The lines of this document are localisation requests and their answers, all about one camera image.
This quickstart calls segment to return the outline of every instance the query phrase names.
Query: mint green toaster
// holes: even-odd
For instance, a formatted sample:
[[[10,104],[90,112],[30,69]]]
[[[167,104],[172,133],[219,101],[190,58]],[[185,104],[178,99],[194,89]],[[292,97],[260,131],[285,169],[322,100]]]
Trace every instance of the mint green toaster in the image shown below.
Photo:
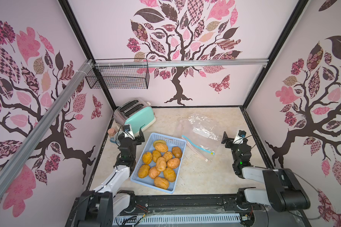
[[[135,98],[115,110],[114,120],[120,125],[131,125],[134,136],[138,136],[139,129],[146,130],[156,118],[149,103]]]

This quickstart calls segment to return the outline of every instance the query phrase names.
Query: aluminum rail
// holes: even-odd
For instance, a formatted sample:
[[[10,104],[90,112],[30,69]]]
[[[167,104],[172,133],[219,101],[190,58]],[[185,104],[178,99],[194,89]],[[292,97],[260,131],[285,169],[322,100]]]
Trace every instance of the aluminum rail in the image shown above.
[[[79,70],[75,73],[72,80],[69,81],[66,88],[61,92],[53,105],[44,114],[33,131],[23,141],[19,149],[12,155],[8,163],[0,171],[0,198],[4,195],[7,188],[22,170],[24,164],[48,131],[57,115],[63,109],[77,86],[83,78],[92,70],[92,61],[86,60]]]
[[[96,59],[96,61],[105,61],[111,59]],[[148,61],[148,67],[187,67],[187,66],[209,66],[209,65],[266,65],[269,59],[234,59],[234,60],[195,60],[195,61]],[[144,61],[128,62],[103,62],[96,63],[95,66],[146,66]]]

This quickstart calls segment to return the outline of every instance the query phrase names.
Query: blue plastic basket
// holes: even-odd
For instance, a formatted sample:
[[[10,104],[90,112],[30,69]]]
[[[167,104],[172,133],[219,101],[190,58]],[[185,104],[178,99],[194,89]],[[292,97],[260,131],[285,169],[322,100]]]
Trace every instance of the blue plastic basket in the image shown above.
[[[159,139],[162,139],[165,142],[167,142],[168,151],[172,151],[173,147],[179,147],[179,148],[181,148],[181,151],[182,151],[182,157],[180,158],[181,159],[181,163],[179,164],[179,166],[177,168],[174,169],[174,172],[176,172],[176,175],[177,175],[176,181],[169,182],[169,187],[166,190],[154,186],[154,179],[151,179],[149,176],[146,176],[145,178],[138,177],[139,168],[142,165],[144,165],[144,162],[143,162],[141,157],[146,152],[150,152],[150,153],[153,152],[155,150],[155,148],[153,147],[153,142],[155,140],[159,140]],[[133,173],[132,173],[132,175],[130,177],[130,180],[132,182],[135,182],[135,183],[138,183],[138,184],[141,184],[141,185],[145,185],[147,187],[154,188],[154,189],[166,192],[166,193],[173,193],[174,190],[176,189],[176,184],[177,184],[177,180],[178,180],[178,176],[179,176],[179,170],[181,169],[182,160],[183,160],[183,157],[184,157],[184,150],[186,149],[186,144],[187,144],[187,141],[184,140],[184,139],[179,139],[179,138],[176,138],[176,137],[167,136],[167,135],[163,135],[163,134],[159,134],[159,133],[152,133],[152,134],[150,134],[149,139],[146,142],[145,148],[144,148],[143,152],[141,153],[139,161],[138,161],[138,163],[135,166],[135,170],[133,171]],[[155,166],[155,164],[156,163],[152,161],[149,164],[149,166],[153,167],[153,166]],[[159,177],[164,178],[163,172],[161,172],[159,174]]]

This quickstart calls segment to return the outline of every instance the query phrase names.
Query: toaster slot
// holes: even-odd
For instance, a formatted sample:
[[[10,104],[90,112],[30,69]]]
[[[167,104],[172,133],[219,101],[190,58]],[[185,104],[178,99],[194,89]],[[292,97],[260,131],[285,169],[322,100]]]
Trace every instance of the toaster slot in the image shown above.
[[[138,102],[139,102],[138,100],[134,100],[134,101],[128,102],[123,107],[121,107],[119,111],[120,112],[124,112],[125,110],[129,109],[131,106],[135,105]]]
[[[131,114],[135,113],[136,111],[140,110],[143,106],[144,106],[143,104],[138,104],[135,107],[133,107],[131,110],[127,111],[124,115],[128,117]]]

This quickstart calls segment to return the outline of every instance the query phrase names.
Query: wallpaper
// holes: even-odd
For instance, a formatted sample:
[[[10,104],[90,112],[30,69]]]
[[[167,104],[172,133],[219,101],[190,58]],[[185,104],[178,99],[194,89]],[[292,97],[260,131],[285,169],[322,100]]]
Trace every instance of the wallpaper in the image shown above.
[[[274,165],[318,189],[299,179],[311,225],[341,226],[341,0],[310,3],[248,112]]]
[[[267,58],[295,3],[98,0],[91,6],[85,1],[71,2],[95,58],[148,61]],[[257,21],[261,16],[262,24]],[[138,96],[154,106],[241,105],[260,68],[260,65],[150,68],[148,90],[110,89],[110,93],[116,105]],[[137,73],[141,77],[146,72],[141,69]]]
[[[0,170],[86,60],[59,4],[33,3],[0,2]],[[43,226],[64,225],[111,114],[82,80],[0,199],[0,226],[34,226],[48,213]]]

